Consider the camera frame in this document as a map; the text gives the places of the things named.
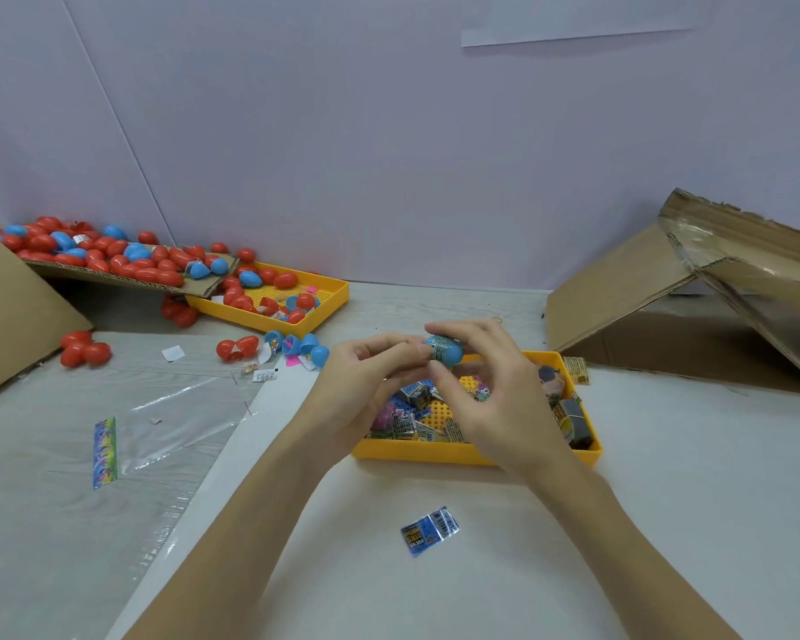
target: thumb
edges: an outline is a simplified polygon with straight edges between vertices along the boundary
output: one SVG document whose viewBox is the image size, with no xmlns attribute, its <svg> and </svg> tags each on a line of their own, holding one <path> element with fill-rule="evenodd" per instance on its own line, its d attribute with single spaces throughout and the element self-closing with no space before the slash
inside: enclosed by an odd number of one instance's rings
<svg viewBox="0 0 800 640">
<path fill-rule="evenodd" d="M 380 379 L 384 379 L 395 375 L 398 371 L 423 366 L 431 353 L 432 348 L 429 345 L 404 342 L 372 356 L 366 364 L 375 369 Z"/>
<path fill-rule="evenodd" d="M 474 398 L 468 395 L 465 387 L 441 362 L 430 362 L 430 376 L 450 410 L 461 419 L 461 412 L 472 408 L 475 404 Z"/>
</svg>

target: gray wood surface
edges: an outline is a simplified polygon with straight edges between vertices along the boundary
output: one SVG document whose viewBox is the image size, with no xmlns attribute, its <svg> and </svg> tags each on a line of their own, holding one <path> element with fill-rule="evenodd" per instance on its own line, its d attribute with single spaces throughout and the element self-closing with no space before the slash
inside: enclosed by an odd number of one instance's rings
<svg viewBox="0 0 800 640">
<path fill-rule="evenodd" d="M 96 421 L 202 376 L 257 385 L 216 357 L 250 330 L 203 316 L 181 330 L 162 295 L 82 282 L 58 289 L 112 346 L 104 368 L 67 370 L 54 357 L 0 391 L 0 640 L 98 640 L 107 634 L 233 428 L 91 488 Z M 423 333 L 428 321 L 500 316 L 523 348 L 546 347 L 545 296 L 353 283 L 351 300 L 316 332 L 334 345 L 373 333 Z M 165 362 L 160 351 L 187 354 Z"/>
</svg>

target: small white paper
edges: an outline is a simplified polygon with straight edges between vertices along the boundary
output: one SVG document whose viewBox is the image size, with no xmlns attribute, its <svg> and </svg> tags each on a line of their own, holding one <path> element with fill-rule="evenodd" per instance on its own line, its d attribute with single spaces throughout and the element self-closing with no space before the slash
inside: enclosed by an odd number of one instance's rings
<svg viewBox="0 0 800 640">
<path fill-rule="evenodd" d="M 308 355 L 299 355 L 299 361 L 302 362 L 303 366 L 305 366 L 305 370 L 314 370 L 317 368 L 314 362 L 311 361 L 311 357 Z"/>
<path fill-rule="evenodd" d="M 257 351 L 257 362 L 259 364 L 266 364 L 272 355 L 273 349 L 270 348 L 269 344 L 265 341 L 264 345 L 262 345 L 260 350 Z"/>
<path fill-rule="evenodd" d="M 256 370 L 252 376 L 252 381 L 272 381 L 278 375 L 278 370 L 275 368 L 267 368 L 266 370 Z"/>
<path fill-rule="evenodd" d="M 181 350 L 180 345 L 173 345 L 171 348 L 166 348 L 163 352 L 163 357 L 167 362 L 176 362 L 187 354 Z"/>
</svg>

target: yellow plastic basket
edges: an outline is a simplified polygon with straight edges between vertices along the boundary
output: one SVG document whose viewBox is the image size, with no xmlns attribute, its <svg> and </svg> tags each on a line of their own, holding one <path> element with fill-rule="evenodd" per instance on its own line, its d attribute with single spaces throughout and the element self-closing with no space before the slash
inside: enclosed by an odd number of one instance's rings
<svg viewBox="0 0 800 640">
<path fill-rule="evenodd" d="M 299 293 L 305 292 L 308 287 L 313 286 L 317 288 L 315 296 L 320 299 L 319 307 L 310 311 L 299 323 L 291 324 L 286 321 L 274 319 L 272 316 L 247 312 L 239 308 L 231 307 L 230 305 L 216 303 L 215 301 L 202 299 L 197 296 L 188 295 L 187 301 L 199 312 L 204 312 L 205 314 L 215 316 L 224 321 L 239 323 L 241 326 L 261 332 L 278 330 L 286 336 L 288 334 L 293 334 L 299 339 L 302 339 L 303 336 L 326 321 L 332 312 L 337 311 L 344 303 L 350 300 L 350 283 L 346 280 L 310 274 L 307 271 L 288 269 L 287 267 L 279 267 L 274 264 L 255 263 L 254 267 L 256 271 L 258 269 L 270 268 L 275 269 L 278 273 L 286 271 L 293 272 L 299 278 L 299 285 L 291 289 L 278 289 L 267 283 L 263 284 L 260 288 L 244 288 L 245 293 L 254 299 L 256 305 L 264 296 L 277 301 L 279 305 L 284 305 L 287 297 L 291 295 L 296 296 Z"/>
<path fill-rule="evenodd" d="M 543 364 L 549 365 L 559 370 L 565 381 L 565 388 L 563 395 L 565 397 L 572 397 L 578 402 L 581 401 L 575 391 L 575 385 L 572 383 L 572 378 L 569 376 L 568 371 L 563 363 L 563 357 L 558 352 L 547 351 L 524 351 L 524 356 L 530 359 L 534 364 L 542 366 Z M 462 361 L 472 361 L 479 359 L 479 355 L 466 355 Z M 472 377 L 463 377 L 460 380 L 463 386 L 473 388 L 475 380 Z M 436 429 L 444 429 L 444 421 L 453 417 L 450 413 L 450 408 L 444 402 L 433 400 L 429 407 L 432 413 L 423 418 L 421 422 L 429 427 Z M 593 443 L 586 451 L 573 450 L 572 452 L 577 456 L 578 460 L 585 465 L 592 467 L 595 465 L 604 448 L 601 446 L 598 434 L 593 427 L 592 421 L 589 419 L 587 409 L 581 403 L 581 409 L 584 411 L 584 416 L 587 418 L 587 425 L 593 434 Z M 366 438 L 356 445 L 352 451 L 352 456 L 355 458 L 377 458 L 380 460 L 409 460 L 416 462 L 452 462 L 458 465 L 494 465 L 487 458 L 477 451 L 473 444 L 463 442 L 425 442 L 422 440 L 378 440 L 373 438 Z"/>
</svg>

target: white table surface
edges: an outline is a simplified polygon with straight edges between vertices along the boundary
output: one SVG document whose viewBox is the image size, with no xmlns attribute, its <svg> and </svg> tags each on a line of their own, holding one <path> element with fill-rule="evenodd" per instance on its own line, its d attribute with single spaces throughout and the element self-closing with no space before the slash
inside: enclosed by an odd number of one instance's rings
<svg viewBox="0 0 800 640">
<path fill-rule="evenodd" d="M 500 314 L 523 348 L 545 347 L 540 295 L 354 285 L 352 297 L 318 332 L 328 344 Z M 800 397 L 598 368 L 591 377 L 580 393 L 606 447 L 596 468 L 641 530 L 741 635 L 800 637 Z M 108 640 L 160 591 L 314 378 L 284 368 L 258 394 Z M 442 505 L 460 532 L 413 559 L 400 528 Z M 309 501 L 255 634 L 493 636 L 624 632 L 552 517 L 500 470 L 351 458 Z"/>
</svg>

